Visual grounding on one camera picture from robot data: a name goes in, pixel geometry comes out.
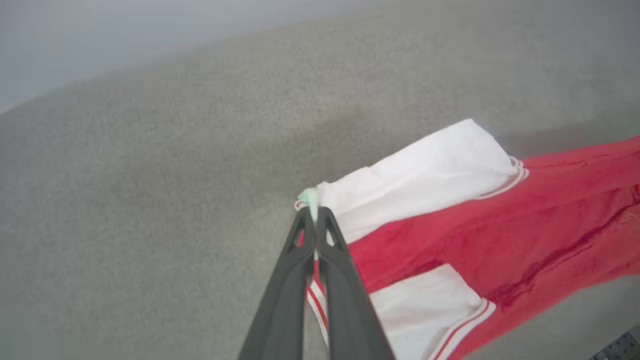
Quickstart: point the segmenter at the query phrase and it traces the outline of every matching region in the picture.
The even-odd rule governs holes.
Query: grey carpet
[[[0,359],[234,358],[304,187],[467,117],[517,156],[640,134],[639,15],[622,0],[387,3],[14,108],[0,117]],[[637,320],[639,286],[605,288],[631,314],[615,325],[579,293],[564,318],[470,357],[538,358],[567,345],[527,329],[582,317],[603,329],[573,336],[592,354]],[[307,320],[306,358],[322,359]]]

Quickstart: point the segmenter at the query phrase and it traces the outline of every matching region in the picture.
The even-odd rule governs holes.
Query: red stripe trim
[[[307,292],[309,293],[309,295],[311,295],[311,298],[314,299],[314,302],[316,303],[316,306],[318,308],[318,313],[320,313],[320,317],[322,318],[322,323],[324,324],[324,329],[327,330],[329,328],[329,326],[327,325],[326,315],[324,314],[324,309],[322,308],[322,306],[320,306],[320,301],[318,301],[318,298],[316,297],[316,294],[314,294],[313,290],[311,290],[310,288],[307,288]]]
[[[326,294],[326,290],[324,289],[324,285],[320,280],[320,264],[318,260],[314,261],[314,282],[318,285],[318,288],[323,294]]]
[[[442,347],[440,348],[440,350],[438,351],[438,355],[436,355],[436,357],[434,357],[434,360],[438,360],[440,358],[440,356],[442,355],[442,352],[444,351],[444,349],[447,347],[447,345],[449,344],[449,342],[451,341],[451,339],[453,338],[453,336],[460,330],[462,329],[464,326],[466,326],[467,324],[469,324],[470,322],[477,320],[480,316],[483,316],[484,313],[486,313],[487,309],[489,309],[489,302],[486,302],[486,305],[484,306],[484,309],[482,310],[482,312],[480,312],[478,315],[475,315],[474,317],[472,317],[471,319],[467,320],[466,322],[461,323],[455,330],[453,330],[453,332],[449,335],[449,337],[447,338],[447,341],[444,342],[444,345],[442,345]]]

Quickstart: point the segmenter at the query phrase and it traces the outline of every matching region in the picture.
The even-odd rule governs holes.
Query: white stripe trim
[[[309,305],[311,305],[311,310],[313,310],[314,314],[316,315],[316,318],[318,320],[318,325],[320,325],[320,332],[322,332],[322,337],[324,339],[324,344],[328,347],[329,346],[329,335],[327,334],[326,331],[326,327],[324,327],[324,322],[322,321],[322,315],[320,315],[320,312],[316,306],[316,302],[314,301],[314,299],[311,297],[311,294],[307,293],[307,301],[309,302]]]
[[[438,343],[438,346],[436,347],[436,349],[434,349],[434,351],[430,354],[425,354],[425,357],[423,357],[423,359],[427,359],[427,360],[447,359],[451,355],[453,350],[456,349],[458,344],[460,344],[462,339],[464,339],[465,336],[467,336],[467,334],[470,333],[471,330],[473,330],[476,326],[480,325],[487,318],[489,318],[489,316],[491,316],[491,314],[493,314],[494,311],[495,311],[495,304],[486,299],[482,299],[482,303],[480,304],[478,309],[474,311],[471,315],[467,316],[466,318],[458,320],[453,325],[451,325],[449,327],[449,330],[447,330],[447,332],[444,334],[444,336]],[[466,323],[464,326],[458,328],[460,325],[464,324],[470,319],[475,318],[476,316],[477,318],[475,320],[469,323]]]
[[[522,161],[514,158],[513,156],[510,156],[509,159],[511,160],[511,163],[513,164],[513,166],[518,170],[518,175],[516,176],[516,178],[512,180],[507,186],[503,188],[498,188],[493,192],[475,197],[474,198],[475,200],[484,200],[484,199],[488,199],[490,197],[494,197],[496,195],[502,194],[508,190],[511,190],[514,186],[516,186],[517,184],[520,184],[524,179],[526,179],[529,176],[529,170],[524,168],[524,163],[522,163]]]
[[[320,286],[318,286],[316,281],[313,280],[311,282],[311,285],[309,285],[309,288],[314,292],[314,294],[318,298],[318,301],[320,301],[320,305],[322,306],[322,309],[324,309],[324,313],[326,314],[326,297],[324,296],[322,290],[320,290]]]

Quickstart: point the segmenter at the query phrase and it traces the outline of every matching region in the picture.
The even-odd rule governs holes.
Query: white wall
[[[0,0],[0,113],[60,86],[366,0]]]

